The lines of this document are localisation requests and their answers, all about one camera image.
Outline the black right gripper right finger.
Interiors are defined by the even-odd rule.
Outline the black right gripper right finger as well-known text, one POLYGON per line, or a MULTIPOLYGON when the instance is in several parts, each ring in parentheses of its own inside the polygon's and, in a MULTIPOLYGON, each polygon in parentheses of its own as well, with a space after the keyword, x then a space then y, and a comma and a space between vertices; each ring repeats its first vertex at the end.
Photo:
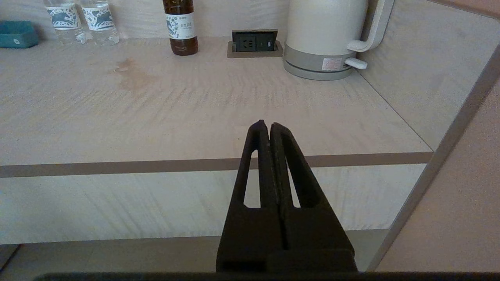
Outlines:
POLYGON ((273 123, 284 246, 270 255, 273 272, 357 272, 355 249, 291 131, 273 123))

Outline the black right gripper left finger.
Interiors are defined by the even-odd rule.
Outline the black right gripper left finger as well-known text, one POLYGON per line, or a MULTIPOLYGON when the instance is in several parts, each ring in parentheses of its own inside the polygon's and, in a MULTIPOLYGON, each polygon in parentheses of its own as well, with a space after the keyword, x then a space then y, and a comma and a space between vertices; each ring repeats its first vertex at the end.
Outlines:
POLYGON ((236 175, 216 257, 216 272, 266 272, 270 254, 283 246, 269 133, 263 120, 252 124, 236 175), (245 205, 252 153, 257 151, 259 208, 245 205))

